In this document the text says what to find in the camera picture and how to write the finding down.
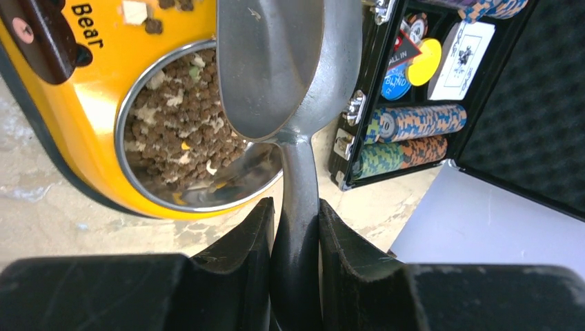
poker chip case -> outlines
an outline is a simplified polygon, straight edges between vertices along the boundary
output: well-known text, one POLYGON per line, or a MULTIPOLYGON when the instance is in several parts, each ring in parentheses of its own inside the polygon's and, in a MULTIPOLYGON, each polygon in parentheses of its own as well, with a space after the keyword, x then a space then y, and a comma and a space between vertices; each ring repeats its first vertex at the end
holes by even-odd
POLYGON ((387 101, 381 90, 401 20, 421 12, 427 15, 427 37, 442 44, 462 21, 454 9, 415 0, 396 1, 388 23, 378 25, 374 15, 365 13, 357 98, 337 122, 328 163, 332 181, 350 190, 446 163, 585 219, 585 55, 580 50, 585 33, 578 28, 585 5, 530 0, 512 18, 482 17, 479 21, 493 24, 495 33, 462 100, 431 101, 426 84, 387 101), (463 106, 467 122, 459 132, 443 136, 448 147, 442 159, 366 178, 355 175, 376 110, 448 103, 463 106))

yellow feeder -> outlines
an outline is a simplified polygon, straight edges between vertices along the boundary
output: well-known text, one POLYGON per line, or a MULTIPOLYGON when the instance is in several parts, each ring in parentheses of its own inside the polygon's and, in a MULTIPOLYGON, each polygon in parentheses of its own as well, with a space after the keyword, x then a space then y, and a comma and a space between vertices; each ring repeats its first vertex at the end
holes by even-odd
POLYGON ((209 191, 155 192, 128 166, 123 125, 138 91, 171 61, 215 46, 214 1, 196 1, 193 11, 140 2, 162 22, 161 34, 129 23, 120 0, 0 1, 1 73, 56 166, 94 200, 170 219, 238 208, 281 176, 277 150, 255 148, 245 155, 244 161, 264 160, 258 166, 240 160, 230 165, 230 171, 249 171, 225 187, 231 195, 218 195, 213 183, 209 191))

scoop handle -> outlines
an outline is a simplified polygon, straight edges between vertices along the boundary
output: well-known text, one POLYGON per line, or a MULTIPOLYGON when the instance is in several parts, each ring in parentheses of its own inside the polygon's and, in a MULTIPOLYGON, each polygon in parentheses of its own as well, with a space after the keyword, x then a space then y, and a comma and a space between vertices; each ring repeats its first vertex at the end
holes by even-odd
POLYGON ((279 143, 284 175, 270 258, 270 301, 282 330, 321 330, 319 191, 310 137, 279 143))

foam lining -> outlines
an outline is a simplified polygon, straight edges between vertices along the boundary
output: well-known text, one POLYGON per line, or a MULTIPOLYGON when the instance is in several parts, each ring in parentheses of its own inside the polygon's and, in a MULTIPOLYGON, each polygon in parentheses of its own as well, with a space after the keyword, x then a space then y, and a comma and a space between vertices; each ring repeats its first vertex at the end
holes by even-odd
POLYGON ((585 2, 539 0, 457 160, 585 217, 585 2))

dry pet food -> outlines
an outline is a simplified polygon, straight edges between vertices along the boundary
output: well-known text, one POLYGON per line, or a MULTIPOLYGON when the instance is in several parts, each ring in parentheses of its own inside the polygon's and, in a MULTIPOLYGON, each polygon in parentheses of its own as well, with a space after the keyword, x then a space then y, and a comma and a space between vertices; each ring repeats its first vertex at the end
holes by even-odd
POLYGON ((148 34, 161 34, 163 33, 163 22, 159 19, 146 19, 145 30, 148 34))
POLYGON ((157 72, 135 99, 124 131, 130 167, 144 182, 184 190, 239 158, 246 142, 221 107, 215 50, 157 72))
POLYGON ((179 3, 179 9, 184 12, 192 12, 195 7, 193 6, 193 0, 177 0, 179 3))
POLYGON ((159 7, 161 9, 168 9, 175 6, 175 0, 159 0, 159 7))
POLYGON ((140 26, 148 18, 148 7, 144 2, 122 1, 124 23, 140 26))

